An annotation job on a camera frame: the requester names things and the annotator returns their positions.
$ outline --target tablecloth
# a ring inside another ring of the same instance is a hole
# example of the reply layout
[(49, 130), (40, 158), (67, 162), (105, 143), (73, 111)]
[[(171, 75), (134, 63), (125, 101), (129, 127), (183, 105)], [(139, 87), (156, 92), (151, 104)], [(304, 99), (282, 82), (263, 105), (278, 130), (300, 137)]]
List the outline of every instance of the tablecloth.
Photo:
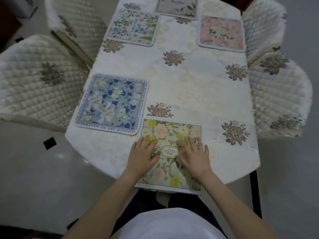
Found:
[[(157, 0), (120, 0), (120, 8), (154, 12)], [(203, 15), (240, 20), (240, 11), (219, 0), (198, 0)], [(108, 74), (146, 80), (144, 115), (174, 117), (203, 124), (213, 171), (229, 183), (260, 166), (246, 74), (245, 53), (199, 47), (197, 21), (161, 17), (152, 47), (104, 40), (89, 78)], [(76, 108), (66, 139), (92, 165), (118, 178), (135, 136), (75, 126)]]

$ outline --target person's right arm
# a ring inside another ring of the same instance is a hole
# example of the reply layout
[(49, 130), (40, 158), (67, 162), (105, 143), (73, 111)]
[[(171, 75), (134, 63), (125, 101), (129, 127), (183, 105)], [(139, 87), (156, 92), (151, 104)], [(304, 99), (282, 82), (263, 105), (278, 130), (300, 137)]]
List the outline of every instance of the person's right arm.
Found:
[(277, 238), (268, 226), (213, 173), (208, 147), (205, 145), (204, 150), (200, 137), (197, 138), (198, 147), (189, 136), (188, 140), (190, 146), (180, 141), (185, 152), (179, 155), (179, 159), (191, 176), (201, 182), (215, 201), (236, 239)]

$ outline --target placemat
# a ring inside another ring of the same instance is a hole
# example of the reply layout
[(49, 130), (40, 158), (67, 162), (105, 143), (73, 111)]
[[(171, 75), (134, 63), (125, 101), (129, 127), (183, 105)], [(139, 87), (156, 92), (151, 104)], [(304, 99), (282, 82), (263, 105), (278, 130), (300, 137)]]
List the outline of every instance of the placemat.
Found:
[(245, 52), (245, 34), (241, 20), (202, 15), (197, 25), (197, 44), (207, 48)]
[(198, 136), (204, 137), (204, 128), (195, 122), (186, 122), (177, 119), (144, 116), (142, 129), (136, 140), (141, 136), (149, 135), (149, 143), (158, 139), (152, 156), (160, 154), (157, 164), (135, 185), (138, 188), (200, 194), (201, 185), (194, 179), (177, 158), (183, 151), (178, 140), (188, 142), (187, 136), (196, 140)]
[(160, 15), (121, 9), (113, 16), (106, 31), (106, 38), (123, 43), (152, 46), (159, 25)]
[(197, 0), (159, 0), (156, 13), (196, 20)]
[(147, 83), (96, 74), (82, 98), (75, 125), (134, 135), (143, 114)]

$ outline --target yellow flower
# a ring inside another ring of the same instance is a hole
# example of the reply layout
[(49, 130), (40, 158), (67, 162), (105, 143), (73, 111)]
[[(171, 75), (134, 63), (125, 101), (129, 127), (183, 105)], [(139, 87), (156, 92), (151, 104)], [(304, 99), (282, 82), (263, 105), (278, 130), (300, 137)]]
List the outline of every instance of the yellow flower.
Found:
[(177, 133), (176, 137), (177, 137), (179, 140), (182, 140), (184, 136), (183, 136), (183, 134)]
[(155, 120), (149, 120), (149, 121), (148, 121), (148, 125), (149, 125), (150, 127), (153, 127), (153, 126), (156, 125), (156, 121), (155, 121)]
[(179, 178), (177, 178), (177, 177), (171, 178), (171, 181), (170, 181), (169, 184), (170, 184), (172, 187), (178, 188), (178, 186), (179, 186)]
[(155, 140), (155, 137), (149, 137), (147, 143), (151, 144)]

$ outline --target forearm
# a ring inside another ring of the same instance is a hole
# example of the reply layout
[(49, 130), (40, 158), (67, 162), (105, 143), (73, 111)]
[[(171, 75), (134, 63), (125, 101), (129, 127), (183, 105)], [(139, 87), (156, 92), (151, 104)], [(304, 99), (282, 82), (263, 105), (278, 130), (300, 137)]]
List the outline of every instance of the forearm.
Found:
[(266, 224), (214, 173), (205, 178), (202, 185), (223, 213), (237, 239), (275, 238)]
[(131, 176), (122, 173), (63, 239), (109, 238), (118, 214), (135, 184), (136, 181)]

